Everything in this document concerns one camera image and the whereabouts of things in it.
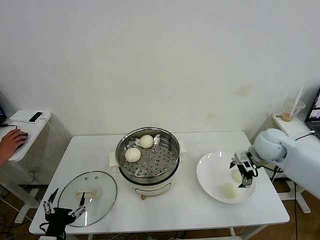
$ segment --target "white shelf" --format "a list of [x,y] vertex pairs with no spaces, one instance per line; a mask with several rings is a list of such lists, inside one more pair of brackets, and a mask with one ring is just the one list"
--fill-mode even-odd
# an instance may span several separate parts
[[[49,120],[50,117],[51,114],[48,113],[46,115],[46,119]],[[11,120],[6,121],[6,123],[8,123],[9,125],[17,125],[18,129],[21,129],[21,131],[28,133],[28,139],[26,143],[22,147],[17,149],[12,157],[7,160],[8,162],[18,162],[24,158],[29,148],[34,143],[47,122],[45,119],[41,119],[37,123],[17,122]],[[2,139],[9,131],[13,129],[15,129],[14,126],[0,127],[0,139]]]
[[[292,139],[296,139],[298,136],[309,132],[311,129],[300,120],[299,117],[294,117],[291,122],[286,122],[281,119],[281,113],[274,113],[272,119],[279,126],[279,128]],[[320,140],[314,135],[310,135],[298,140],[300,143],[310,144],[317,148],[320,148]]]

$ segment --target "glass lid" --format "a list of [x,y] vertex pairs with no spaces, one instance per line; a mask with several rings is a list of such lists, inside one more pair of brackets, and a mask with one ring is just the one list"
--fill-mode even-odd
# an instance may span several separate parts
[[70,225],[73,227],[90,226],[106,216],[117,197],[114,179],[103,171],[90,171],[73,179],[62,191],[59,208],[75,210],[85,192],[85,212]]

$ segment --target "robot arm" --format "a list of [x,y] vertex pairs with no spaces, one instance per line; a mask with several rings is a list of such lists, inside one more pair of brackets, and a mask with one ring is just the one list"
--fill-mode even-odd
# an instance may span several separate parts
[[[45,220],[47,220],[47,222],[44,222],[40,225],[40,228],[45,232],[45,236],[41,236],[40,240],[66,239],[66,225],[72,224],[86,211],[85,193],[82,194],[79,207],[76,210],[61,207],[52,207],[58,190],[59,188],[57,188],[54,193],[51,194],[48,201],[43,202]],[[44,225],[48,225],[46,230],[42,228],[42,226]]]
[[248,188],[257,168],[273,163],[292,181],[320,199],[320,149],[300,144],[287,137],[284,132],[270,128],[261,132],[248,151],[236,152],[230,168],[237,165],[241,175],[240,188]]

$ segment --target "white plate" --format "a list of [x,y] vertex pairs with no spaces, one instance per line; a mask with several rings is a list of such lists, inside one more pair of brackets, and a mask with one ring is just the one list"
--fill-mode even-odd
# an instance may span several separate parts
[[[231,158],[230,152],[215,151],[203,156],[196,167],[196,175],[202,188],[213,198],[227,203],[240,204],[250,199],[256,191],[256,181],[253,179],[251,187],[238,188],[239,182],[231,175],[237,166],[229,169]],[[228,198],[224,194],[224,185],[232,184],[237,191],[236,198]]]

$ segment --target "table leg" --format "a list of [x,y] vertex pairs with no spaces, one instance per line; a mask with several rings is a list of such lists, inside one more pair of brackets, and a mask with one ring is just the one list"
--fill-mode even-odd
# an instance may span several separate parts
[[229,229],[230,229],[230,234],[231,234],[231,236],[232,236],[232,237],[235,237],[235,236],[236,236],[236,233],[235,233],[234,228],[233,228],[233,227],[230,227]]
[[20,213],[15,219],[16,224],[23,223],[25,219],[25,215],[28,213],[29,209],[37,209],[39,207],[39,202],[34,198],[39,189],[33,189],[30,194],[27,193],[22,187],[15,183],[14,179],[8,176],[1,168],[0,168],[0,183],[6,189],[8,189],[12,194],[17,196],[20,200],[25,202],[25,205],[22,207]]
[[[294,183],[292,181],[287,181],[286,184],[289,186],[290,191],[278,193],[280,199],[282,201],[295,200]],[[311,213],[311,210],[310,210],[308,204],[306,203],[306,201],[304,200],[303,196],[301,195],[301,193],[304,190],[305,189],[300,187],[299,185],[296,186],[296,202],[298,203],[299,207],[301,208],[301,210],[304,214],[309,214],[309,213]]]
[[243,240],[250,239],[267,226],[268,226],[267,224],[260,225],[260,226],[247,226],[243,229],[243,231],[241,233],[241,237]]

